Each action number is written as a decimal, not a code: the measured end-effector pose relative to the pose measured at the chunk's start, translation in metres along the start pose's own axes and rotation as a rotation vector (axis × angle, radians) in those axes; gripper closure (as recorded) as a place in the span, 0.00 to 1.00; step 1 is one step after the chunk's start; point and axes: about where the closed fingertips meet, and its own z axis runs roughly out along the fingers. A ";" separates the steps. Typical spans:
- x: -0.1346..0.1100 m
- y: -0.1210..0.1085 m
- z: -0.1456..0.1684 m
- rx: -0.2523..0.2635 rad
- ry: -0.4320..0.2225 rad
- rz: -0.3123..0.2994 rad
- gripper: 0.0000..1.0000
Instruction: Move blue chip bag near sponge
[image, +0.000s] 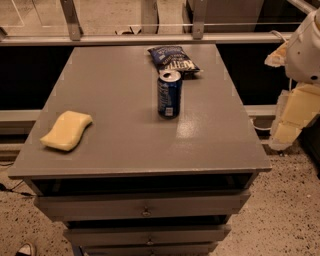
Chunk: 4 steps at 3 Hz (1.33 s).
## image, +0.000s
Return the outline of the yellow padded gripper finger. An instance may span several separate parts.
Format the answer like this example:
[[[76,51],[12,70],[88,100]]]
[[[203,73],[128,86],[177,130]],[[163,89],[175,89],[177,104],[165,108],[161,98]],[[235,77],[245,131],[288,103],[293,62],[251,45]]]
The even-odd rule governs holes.
[[[299,82],[278,97],[276,117],[271,126],[269,146],[276,151],[290,147],[320,113],[320,86]]]
[[[287,46],[288,42],[281,44],[276,50],[266,57],[264,64],[271,67],[284,66],[286,64]]]

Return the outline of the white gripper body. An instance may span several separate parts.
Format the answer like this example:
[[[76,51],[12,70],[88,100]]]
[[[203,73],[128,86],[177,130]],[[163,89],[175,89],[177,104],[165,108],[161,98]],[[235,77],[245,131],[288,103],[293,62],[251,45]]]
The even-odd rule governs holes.
[[[285,71],[297,82],[320,83],[320,9],[310,12],[290,37]]]

